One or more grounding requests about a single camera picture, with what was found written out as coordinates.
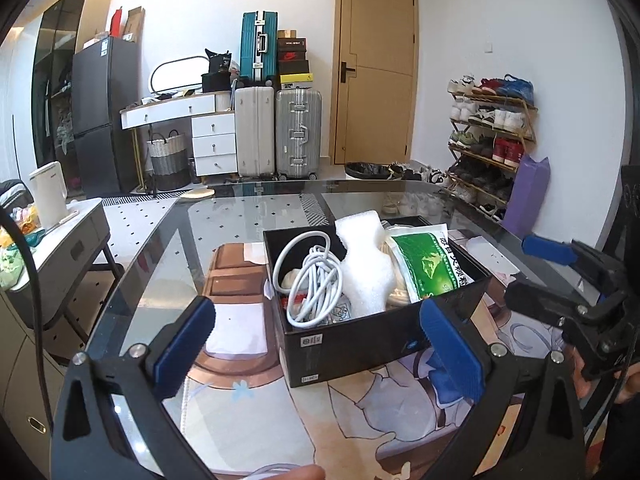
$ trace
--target white pitcher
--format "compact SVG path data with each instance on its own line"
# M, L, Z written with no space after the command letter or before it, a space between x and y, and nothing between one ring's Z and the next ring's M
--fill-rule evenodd
M36 202L40 223L45 229L66 218L66 185L58 161L50 162L29 175L30 191Z

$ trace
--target red object on refrigerator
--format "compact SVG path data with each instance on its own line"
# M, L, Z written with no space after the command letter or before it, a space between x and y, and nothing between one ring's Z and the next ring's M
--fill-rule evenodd
M109 35L114 38L120 37L120 22L122 21L122 7L116 10L113 13L113 17L111 18L111 28L109 30Z

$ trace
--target metal bolt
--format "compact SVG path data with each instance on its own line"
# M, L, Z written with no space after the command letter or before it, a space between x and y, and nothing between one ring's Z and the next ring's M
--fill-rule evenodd
M559 365L564 361L564 355L562 355L562 352L559 352L558 350L553 350L551 352L551 360Z
M146 345L142 343L136 343L129 348L129 355L133 358L142 357L144 354L146 354Z
M86 361L86 354L84 352L78 352L71 358L71 362L76 366L80 366Z
M504 357L507 355L507 347L502 343L494 343L489 349L491 350L491 355L494 357Z

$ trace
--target door frame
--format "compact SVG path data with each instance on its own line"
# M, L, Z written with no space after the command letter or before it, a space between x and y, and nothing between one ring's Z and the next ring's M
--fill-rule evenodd
M343 164L342 159L336 161L335 147L338 121L338 86L340 85L340 19L342 17L342 0L335 0L334 16L334 57L331 77L331 115L329 120L329 157L332 164ZM409 131L406 136L406 156L402 162L410 158L411 145L414 140L414 119L416 94L418 90L418 54L420 53L420 21L418 15L418 0L414 0L414 82L411 89L411 115L409 117Z

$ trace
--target trash can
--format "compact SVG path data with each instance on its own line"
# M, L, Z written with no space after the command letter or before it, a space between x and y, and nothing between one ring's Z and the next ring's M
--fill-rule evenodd
M152 134L152 140L146 142L151 157L151 165L156 176L156 187L160 191L172 191L186 186L190 182L187 162L186 136L178 130L171 130L169 137Z
M391 172L387 166L372 162L350 162L344 165L347 180L388 180Z

